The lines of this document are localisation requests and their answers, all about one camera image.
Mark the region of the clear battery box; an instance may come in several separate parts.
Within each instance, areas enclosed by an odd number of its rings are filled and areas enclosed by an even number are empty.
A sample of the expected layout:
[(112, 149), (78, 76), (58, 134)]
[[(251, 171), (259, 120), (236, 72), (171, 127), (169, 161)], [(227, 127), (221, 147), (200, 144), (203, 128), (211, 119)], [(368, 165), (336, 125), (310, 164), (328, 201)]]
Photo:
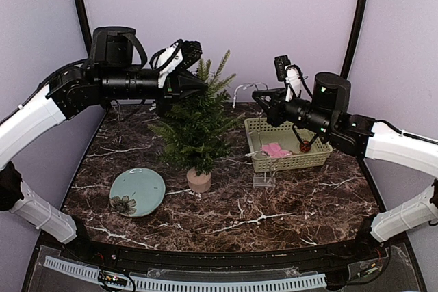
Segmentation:
[(274, 188), (276, 179), (273, 174), (264, 172), (263, 174), (255, 173), (253, 176), (253, 188)]

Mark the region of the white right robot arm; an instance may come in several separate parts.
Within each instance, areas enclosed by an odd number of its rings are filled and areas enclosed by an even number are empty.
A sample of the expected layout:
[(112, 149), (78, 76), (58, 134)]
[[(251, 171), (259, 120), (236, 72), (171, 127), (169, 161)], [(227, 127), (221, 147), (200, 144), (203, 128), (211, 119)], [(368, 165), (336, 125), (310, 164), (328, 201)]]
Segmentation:
[[(291, 122), (347, 155), (397, 163), (436, 178), (437, 140), (407, 133), (385, 120), (348, 114), (350, 88), (350, 82), (339, 75), (319, 72), (310, 101), (297, 97), (290, 88), (254, 91), (252, 97), (274, 127)], [(349, 254), (362, 261), (376, 243), (435, 220), (436, 182), (401, 205), (365, 219)]]

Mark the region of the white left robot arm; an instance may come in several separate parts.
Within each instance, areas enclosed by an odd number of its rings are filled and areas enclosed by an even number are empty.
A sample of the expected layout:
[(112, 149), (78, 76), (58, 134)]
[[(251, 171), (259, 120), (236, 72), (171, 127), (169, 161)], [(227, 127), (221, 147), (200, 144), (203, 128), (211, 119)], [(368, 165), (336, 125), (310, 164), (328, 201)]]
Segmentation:
[(178, 101), (207, 85), (190, 72), (202, 56), (197, 41), (177, 40), (148, 56), (130, 27), (94, 30), (90, 54), (51, 73), (1, 121), (1, 210), (43, 230), (82, 262), (96, 257), (85, 226), (32, 191), (12, 163), (26, 146), (83, 110), (120, 100), (153, 100), (164, 115)]

